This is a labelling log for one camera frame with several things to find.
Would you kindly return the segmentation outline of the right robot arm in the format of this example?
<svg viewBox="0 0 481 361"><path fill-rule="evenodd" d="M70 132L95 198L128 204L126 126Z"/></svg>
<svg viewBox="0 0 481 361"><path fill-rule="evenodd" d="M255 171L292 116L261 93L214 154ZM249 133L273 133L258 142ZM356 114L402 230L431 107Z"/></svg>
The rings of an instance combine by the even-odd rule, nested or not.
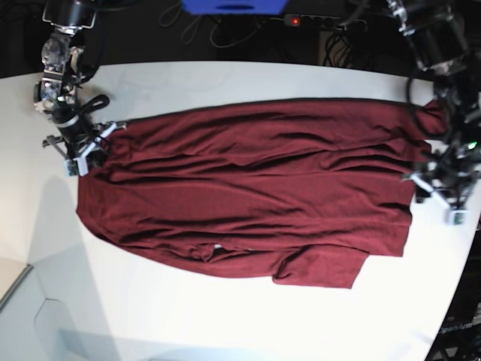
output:
<svg viewBox="0 0 481 361"><path fill-rule="evenodd" d="M89 82L100 65L85 64L84 31L92 29L99 13L118 11L125 2L48 1L42 20L53 27L41 50L42 78L35 84L34 105L59 131L43 140L62 156L69 176L82 177L92 167L100 167L110 152L108 137L126 123L95 123L92 113L106 108L110 99L104 94L82 102L78 92Z"/></svg>

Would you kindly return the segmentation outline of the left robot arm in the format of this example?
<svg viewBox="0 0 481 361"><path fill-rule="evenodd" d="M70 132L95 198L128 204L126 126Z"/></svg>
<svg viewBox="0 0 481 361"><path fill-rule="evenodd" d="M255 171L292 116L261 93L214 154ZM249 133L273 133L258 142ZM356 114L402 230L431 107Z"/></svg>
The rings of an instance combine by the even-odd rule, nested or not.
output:
<svg viewBox="0 0 481 361"><path fill-rule="evenodd" d="M416 185L416 201L432 197L452 216L463 214L479 180L480 164L480 104L472 54L449 1L389 1L387 8L413 51L414 71L433 74L434 98L443 112L442 130L426 129L411 99L413 79L408 78L407 110L418 134L446 147L433 153L424 150L405 178Z"/></svg>

